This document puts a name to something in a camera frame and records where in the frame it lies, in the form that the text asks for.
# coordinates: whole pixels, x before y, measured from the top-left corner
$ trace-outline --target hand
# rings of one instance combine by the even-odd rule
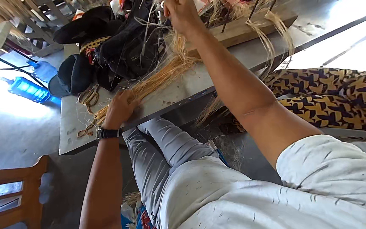
[[[133,110],[140,103],[134,100],[128,103],[128,98],[132,96],[132,91],[118,91],[108,106],[107,115],[104,120],[103,128],[106,130],[119,129],[123,122],[127,121],[132,115]]]
[[[187,39],[191,37],[190,32],[205,30],[193,0],[165,0],[164,14],[170,17],[173,28]]]

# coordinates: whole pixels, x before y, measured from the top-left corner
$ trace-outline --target yellow patterned fabric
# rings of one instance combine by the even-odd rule
[[[81,47],[80,53],[83,53],[89,49],[97,48],[100,44],[102,44],[104,41],[108,40],[110,37],[111,36],[98,38],[98,39],[95,39],[94,41],[90,41],[89,43],[87,43]]]
[[[366,72],[334,68],[283,69],[264,80],[279,102],[316,127],[366,130]]]

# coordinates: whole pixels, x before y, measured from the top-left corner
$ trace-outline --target water bottle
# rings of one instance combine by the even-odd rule
[[[39,61],[38,63],[35,63],[32,60],[28,60],[27,63],[35,69],[32,76],[46,83],[49,83],[49,81],[57,75],[57,69],[46,61]]]
[[[44,103],[50,97],[53,97],[47,89],[23,77],[15,77],[14,80],[1,77],[1,80],[9,84],[8,91],[10,93],[22,96],[37,103]]]

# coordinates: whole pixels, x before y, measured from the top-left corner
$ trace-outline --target black watch strap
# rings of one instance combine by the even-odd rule
[[[122,131],[118,130],[105,130],[102,127],[97,128],[96,139],[99,141],[103,138],[118,138]]]

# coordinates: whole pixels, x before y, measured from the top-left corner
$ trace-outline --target gray pants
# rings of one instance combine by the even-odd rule
[[[153,137],[162,152],[158,152],[142,135]],[[218,153],[192,138],[171,122],[156,117],[122,133],[129,149],[135,180],[141,199],[154,226],[160,196],[168,177],[181,164]]]

